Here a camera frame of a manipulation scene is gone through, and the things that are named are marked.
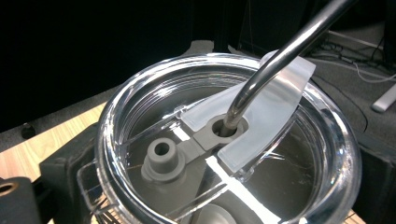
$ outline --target lid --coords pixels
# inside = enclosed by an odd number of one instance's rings
[[[259,61],[232,54],[181,57],[152,65],[117,90],[100,119],[95,157],[104,194],[121,220],[325,223],[345,218],[358,192],[360,154],[342,113],[313,85],[307,84],[296,111],[272,141],[237,168],[219,153],[257,127],[255,122],[245,117],[228,137],[216,135],[222,114],[198,129],[186,122],[188,112],[206,98],[246,81],[258,67]],[[260,137],[260,127],[254,132]],[[254,144],[243,143],[239,151],[248,154]]]

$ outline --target table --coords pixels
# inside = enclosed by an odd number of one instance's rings
[[[38,164],[62,147],[76,135],[97,122],[106,103],[98,105],[44,133],[0,153],[0,176],[4,179],[26,176],[35,181],[40,176]],[[346,224],[362,221],[353,211],[349,212]]]

